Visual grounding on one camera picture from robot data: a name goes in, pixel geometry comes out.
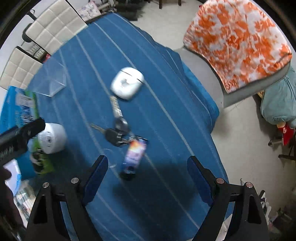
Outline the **white leather right sofa seat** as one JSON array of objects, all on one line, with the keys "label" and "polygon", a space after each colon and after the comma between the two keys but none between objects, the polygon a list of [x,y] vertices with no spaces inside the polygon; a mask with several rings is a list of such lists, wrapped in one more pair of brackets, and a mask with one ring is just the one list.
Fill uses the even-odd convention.
[{"label": "white leather right sofa seat", "polygon": [[64,0],[55,1],[28,27],[25,35],[47,53],[59,48],[87,28],[75,9]]}]

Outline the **white leather sofa seat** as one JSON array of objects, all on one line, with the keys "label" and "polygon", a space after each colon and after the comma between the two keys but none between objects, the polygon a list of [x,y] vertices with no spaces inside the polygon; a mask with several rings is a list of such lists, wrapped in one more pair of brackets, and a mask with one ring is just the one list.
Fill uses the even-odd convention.
[{"label": "white leather sofa seat", "polygon": [[6,90],[10,86],[26,89],[42,65],[34,56],[16,46],[1,75],[1,87]]},{"label": "white leather sofa seat", "polygon": [[28,27],[25,35],[47,53],[59,48],[87,28],[75,9],[64,0],[55,1]]}]

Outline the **blue cardboard box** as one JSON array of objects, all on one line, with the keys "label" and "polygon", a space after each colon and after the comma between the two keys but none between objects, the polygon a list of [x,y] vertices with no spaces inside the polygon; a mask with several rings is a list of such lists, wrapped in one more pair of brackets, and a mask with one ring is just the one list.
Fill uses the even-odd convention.
[{"label": "blue cardboard box", "polygon": [[50,157],[38,140],[44,129],[40,120],[36,94],[9,87],[1,109],[1,166],[12,171],[8,188],[13,195],[21,182],[54,170]]}]

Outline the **colourful rectangular keychain tag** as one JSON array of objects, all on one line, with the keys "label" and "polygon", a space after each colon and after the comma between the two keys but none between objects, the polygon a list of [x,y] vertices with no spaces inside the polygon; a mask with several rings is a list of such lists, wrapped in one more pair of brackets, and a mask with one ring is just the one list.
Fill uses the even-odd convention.
[{"label": "colourful rectangular keychain tag", "polygon": [[125,158],[121,165],[120,176],[131,180],[135,177],[140,161],[145,154],[149,141],[143,137],[135,136],[131,139]]}]

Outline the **white tape roll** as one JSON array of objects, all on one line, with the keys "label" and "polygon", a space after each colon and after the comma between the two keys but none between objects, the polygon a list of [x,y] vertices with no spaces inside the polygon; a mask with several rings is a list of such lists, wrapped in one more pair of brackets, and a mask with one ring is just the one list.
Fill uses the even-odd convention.
[{"label": "white tape roll", "polygon": [[65,149],[67,135],[58,123],[46,123],[45,129],[38,134],[41,149],[46,154],[54,154]]}]

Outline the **white leather left sofa seat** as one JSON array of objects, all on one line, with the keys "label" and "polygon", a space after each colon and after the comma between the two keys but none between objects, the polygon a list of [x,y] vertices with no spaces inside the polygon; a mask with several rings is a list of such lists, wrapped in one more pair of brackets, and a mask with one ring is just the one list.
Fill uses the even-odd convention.
[{"label": "white leather left sofa seat", "polygon": [[42,65],[34,56],[16,46],[1,75],[1,87],[6,90],[10,86],[26,89]]}]

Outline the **clear acrylic box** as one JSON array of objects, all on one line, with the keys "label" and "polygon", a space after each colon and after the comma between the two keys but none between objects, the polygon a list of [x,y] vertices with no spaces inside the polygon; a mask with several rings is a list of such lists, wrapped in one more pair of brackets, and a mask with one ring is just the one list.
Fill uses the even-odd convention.
[{"label": "clear acrylic box", "polygon": [[56,58],[49,58],[37,71],[27,87],[34,93],[53,97],[66,87],[66,68]]}]

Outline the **silver metal keychain strip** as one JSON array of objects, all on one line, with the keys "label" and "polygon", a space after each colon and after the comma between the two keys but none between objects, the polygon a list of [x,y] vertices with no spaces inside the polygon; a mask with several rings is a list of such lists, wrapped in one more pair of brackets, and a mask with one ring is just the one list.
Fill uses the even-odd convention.
[{"label": "silver metal keychain strip", "polygon": [[122,117],[122,112],[121,112],[121,109],[119,107],[119,103],[118,103],[117,98],[115,96],[111,95],[110,96],[110,102],[111,102],[114,117],[115,118],[121,118]]}]

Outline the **white earbuds case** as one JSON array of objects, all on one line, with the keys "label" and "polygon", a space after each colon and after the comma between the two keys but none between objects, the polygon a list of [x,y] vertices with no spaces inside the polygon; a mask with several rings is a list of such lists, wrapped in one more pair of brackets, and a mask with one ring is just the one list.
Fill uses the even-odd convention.
[{"label": "white earbuds case", "polygon": [[144,84],[144,75],[135,68],[122,68],[112,80],[110,90],[119,98],[132,99]]}]

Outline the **blue striped tablecloth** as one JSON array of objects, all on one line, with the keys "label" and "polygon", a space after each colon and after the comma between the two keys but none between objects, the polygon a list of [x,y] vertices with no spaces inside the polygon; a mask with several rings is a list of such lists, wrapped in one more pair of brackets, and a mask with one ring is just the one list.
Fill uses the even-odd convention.
[{"label": "blue striped tablecloth", "polygon": [[[66,87],[39,95],[40,116],[67,133],[64,152],[52,156],[54,171],[30,181],[63,183],[88,170],[100,155],[108,171],[87,211],[104,240],[188,240],[201,226],[205,204],[187,171],[196,156],[221,178],[227,174],[211,137],[219,115],[215,102],[184,70],[178,53],[117,14],[108,14],[64,44],[52,60],[66,69]],[[114,126],[110,86],[122,68],[132,67],[144,84],[129,101],[119,100],[131,135],[148,145],[127,180],[121,164],[127,146],[116,147],[91,127]]]}]

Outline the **orange white floral cloth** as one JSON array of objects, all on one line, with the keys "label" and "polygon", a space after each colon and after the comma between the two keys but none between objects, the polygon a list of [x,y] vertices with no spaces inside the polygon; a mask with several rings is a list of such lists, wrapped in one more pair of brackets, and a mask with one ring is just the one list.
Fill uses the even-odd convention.
[{"label": "orange white floral cloth", "polygon": [[206,1],[183,43],[206,59],[227,93],[273,75],[292,59],[284,34],[253,1]]}]

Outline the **black car key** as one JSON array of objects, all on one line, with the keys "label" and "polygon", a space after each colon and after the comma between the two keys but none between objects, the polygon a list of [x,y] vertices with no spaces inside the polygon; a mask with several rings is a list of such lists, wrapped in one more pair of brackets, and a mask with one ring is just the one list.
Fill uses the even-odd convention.
[{"label": "black car key", "polygon": [[123,117],[115,119],[114,128],[104,129],[93,123],[90,126],[100,131],[105,139],[116,147],[128,145],[134,140],[134,137],[130,136],[130,127]]}]

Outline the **red cloth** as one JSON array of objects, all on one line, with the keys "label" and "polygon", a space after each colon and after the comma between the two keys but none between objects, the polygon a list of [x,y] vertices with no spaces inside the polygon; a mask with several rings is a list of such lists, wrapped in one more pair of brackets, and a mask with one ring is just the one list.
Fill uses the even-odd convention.
[{"label": "red cloth", "polygon": [[282,134],[283,145],[288,145],[295,133],[295,130],[291,128],[287,122],[279,123],[276,126],[279,132]]}]

